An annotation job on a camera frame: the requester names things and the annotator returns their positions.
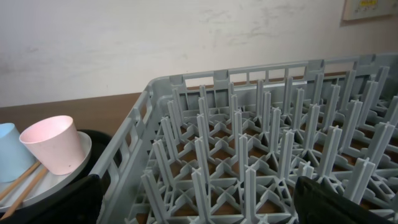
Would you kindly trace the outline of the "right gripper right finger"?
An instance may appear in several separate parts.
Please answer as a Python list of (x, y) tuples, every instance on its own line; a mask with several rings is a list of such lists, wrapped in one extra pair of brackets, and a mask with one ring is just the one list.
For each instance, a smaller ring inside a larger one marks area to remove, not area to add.
[(294, 207), (300, 224), (392, 223), (306, 176), (296, 181)]

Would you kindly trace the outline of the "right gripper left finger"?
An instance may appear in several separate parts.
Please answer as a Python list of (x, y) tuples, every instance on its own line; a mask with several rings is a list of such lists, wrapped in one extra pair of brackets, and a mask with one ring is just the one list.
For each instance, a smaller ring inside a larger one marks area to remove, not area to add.
[(17, 210), (1, 223), (96, 223), (102, 200), (100, 177), (88, 175), (33, 205)]

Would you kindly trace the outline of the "wooden chopstick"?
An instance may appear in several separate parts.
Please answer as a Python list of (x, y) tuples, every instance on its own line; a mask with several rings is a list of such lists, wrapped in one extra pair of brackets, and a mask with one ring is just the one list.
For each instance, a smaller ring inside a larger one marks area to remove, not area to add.
[(39, 161), (37, 161), (34, 165), (32, 165), (29, 169), (27, 169), (20, 177), (18, 177), (14, 182), (9, 184), (0, 194), (0, 200), (6, 197), (14, 188), (19, 185), (26, 177), (28, 177), (33, 171), (41, 165)]
[(44, 175), (47, 173), (47, 169), (44, 167), (36, 176), (35, 178), (30, 182), (30, 184), (26, 187), (26, 189), (20, 194), (18, 199), (9, 207), (7, 212), (2, 216), (2, 220), (10, 217), (16, 210), (17, 208), (21, 205), (21, 203), (24, 201), (24, 199), (28, 196), (28, 194), (32, 191), (32, 189), (37, 185), (37, 183), (44, 177)]

